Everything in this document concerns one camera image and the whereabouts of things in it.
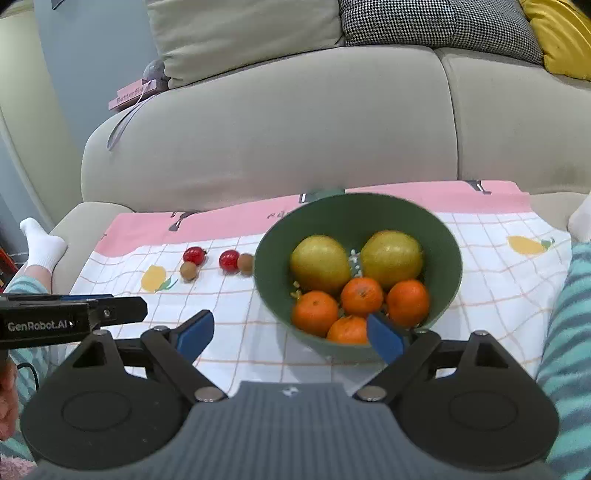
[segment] white checkered tablecloth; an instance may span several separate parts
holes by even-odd
[[[548,318],[570,264],[570,236],[535,213],[437,215],[460,245],[464,273],[457,297],[434,330],[448,339],[467,339],[471,331],[488,330],[535,375]],[[511,249],[509,235],[538,241],[553,238],[556,243],[546,253],[525,256]],[[93,252],[72,294],[143,297],[148,304],[146,320],[109,327],[116,338],[135,338],[155,325],[176,327],[201,309],[211,310],[215,335],[195,366],[230,395],[242,380],[337,381],[352,393],[384,365],[323,358],[276,321],[262,304],[252,277],[227,275],[217,266],[219,255],[227,249],[254,254],[262,236],[144,246],[116,258]],[[207,250],[207,258],[198,279],[185,283],[179,275],[182,254],[194,245]],[[168,277],[179,282],[170,291],[142,291],[141,278],[150,265],[164,267]],[[67,352],[73,348],[69,345]],[[142,374],[138,368],[129,371]]]

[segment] orange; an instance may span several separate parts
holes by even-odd
[[[334,322],[326,339],[337,343],[368,343],[368,325],[363,317],[349,315]]]
[[[345,313],[366,317],[382,307],[384,291],[373,278],[354,278],[343,288],[340,301]]]
[[[339,318],[336,300],[320,290],[302,295],[291,311],[291,322],[300,330],[325,337]]]
[[[421,323],[429,314],[429,292],[418,280],[396,283],[386,297],[388,315],[402,327],[411,328]]]

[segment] hand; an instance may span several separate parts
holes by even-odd
[[[5,442],[13,434],[18,418],[18,392],[15,380],[17,366],[7,358],[4,372],[0,375],[0,440]]]

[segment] green bowl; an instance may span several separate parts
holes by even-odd
[[[361,251],[381,230],[413,236],[424,252],[423,281],[431,295],[429,316],[421,325],[431,327],[449,307],[462,279],[462,256],[445,224],[415,203],[374,193],[348,193],[322,198],[294,210],[277,222],[256,249],[254,277],[262,301],[293,334],[321,355],[343,361],[377,359],[369,345],[343,345],[310,335],[291,324],[295,300],[290,255],[310,235],[328,235],[347,252]]]

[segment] pink rug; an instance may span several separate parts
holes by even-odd
[[[37,464],[23,460],[0,455],[0,479],[19,480],[31,473]]]

